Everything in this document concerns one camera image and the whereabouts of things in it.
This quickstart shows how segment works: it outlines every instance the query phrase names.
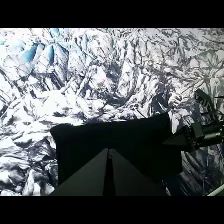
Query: black and white background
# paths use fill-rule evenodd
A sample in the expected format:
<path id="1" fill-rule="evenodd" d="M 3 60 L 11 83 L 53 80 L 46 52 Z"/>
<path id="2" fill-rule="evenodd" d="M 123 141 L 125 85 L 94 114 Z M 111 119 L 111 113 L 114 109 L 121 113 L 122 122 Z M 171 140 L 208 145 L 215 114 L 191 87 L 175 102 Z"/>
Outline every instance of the black and white background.
<path id="1" fill-rule="evenodd" d="M 168 111 L 175 132 L 198 119 L 194 90 L 224 95 L 223 76 L 224 29 L 1 28 L 0 194 L 54 190 L 51 127 Z M 221 99 L 213 102 L 224 112 Z M 171 195 L 223 184 L 223 156 L 221 145 L 182 152 Z"/>

